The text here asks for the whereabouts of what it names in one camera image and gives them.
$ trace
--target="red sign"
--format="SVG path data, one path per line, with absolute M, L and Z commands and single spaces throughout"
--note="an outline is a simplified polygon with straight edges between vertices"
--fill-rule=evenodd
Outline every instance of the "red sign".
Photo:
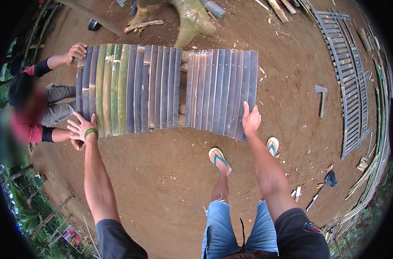
M 64 239 L 70 243 L 70 245 L 77 247 L 83 238 L 80 236 L 80 234 L 77 233 L 77 231 L 74 230 L 74 228 L 69 225 L 63 232 L 63 237 Z

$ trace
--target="wristband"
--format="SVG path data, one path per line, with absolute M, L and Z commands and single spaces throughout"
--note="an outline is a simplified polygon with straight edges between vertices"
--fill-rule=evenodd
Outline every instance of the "wristband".
M 84 139 L 86 139 L 87 135 L 91 132 L 94 132 L 94 134 L 96 134 L 97 139 L 99 139 L 99 133 L 95 128 L 89 128 L 88 130 L 86 130 L 86 133 L 84 133 Z

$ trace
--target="man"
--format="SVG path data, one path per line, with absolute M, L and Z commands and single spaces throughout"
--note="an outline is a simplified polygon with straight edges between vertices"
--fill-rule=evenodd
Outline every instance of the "man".
M 51 126 L 73 114 L 75 101 L 66 104 L 54 103 L 75 97 L 75 86 L 50 84 L 46 87 L 40 77 L 61 65 L 70 65 L 74 58 L 84 58 L 87 53 L 86 46 L 77 43 L 68 53 L 49 57 L 15 75 L 8 101 L 11 106 L 15 106 L 11 127 L 17 140 L 28 143 L 62 142 L 70 139 L 72 131 Z
M 217 258 L 330 258 L 323 235 L 309 222 L 290 195 L 284 171 L 275 160 L 278 141 L 271 138 L 267 147 L 257 136 L 261 116 L 257 106 L 249 112 L 244 102 L 242 125 L 253 153 L 255 174 L 265 199 L 257 206 L 257 216 L 247 243 L 238 246 L 230 221 L 228 176 L 231 167 L 219 149 L 210 151 L 211 162 L 220 169 L 220 177 L 206 212 L 202 259 Z M 85 142 L 85 192 L 96 223 L 96 232 L 104 259 L 147 258 L 146 251 L 123 229 L 109 176 L 97 146 L 96 116 L 91 123 L 75 113 L 81 124 L 69 120 L 72 139 Z

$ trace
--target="red shirt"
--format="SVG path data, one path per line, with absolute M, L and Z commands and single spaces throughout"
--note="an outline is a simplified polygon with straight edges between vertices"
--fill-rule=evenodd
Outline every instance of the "red shirt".
M 38 65 L 45 65 L 45 62 L 41 62 Z M 44 73 L 35 74 L 35 66 L 31 66 L 28 69 L 24 70 L 24 73 L 28 75 L 36 75 L 41 77 Z M 36 104 L 34 105 L 34 109 L 31 111 L 17 111 L 13 112 L 11 115 L 11 128 L 14 135 L 21 142 L 40 142 L 42 141 L 42 132 L 43 126 L 40 124 L 43 119 L 48 106 L 47 96 L 45 94 L 38 94 L 36 98 Z

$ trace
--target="black sleeve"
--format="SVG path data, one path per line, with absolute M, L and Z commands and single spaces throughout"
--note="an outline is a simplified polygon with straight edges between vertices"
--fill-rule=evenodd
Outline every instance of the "black sleeve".
M 53 130 L 55 128 L 48 128 L 43 126 L 42 127 L 42 141 L 47 141 L 47 142 L 54 142 L 53 141 Z
M 102 259 L 147 259 L 146 251 L 131 239 L 116 220 L 105 219 L 97 222 L 96 234 Z
M 47 65 L 47 58 L 46 60 L 38 63 L 37 65 L 34 66 L 34 75 L 37 77 L 42 77 L 44 74 L 47 74 L 48 72 L 51 71 L 51 69 Z
M 279 255 L 289 258 L 330 258 L 328 244 L 301 208 L 280 215 L 274 224 Z

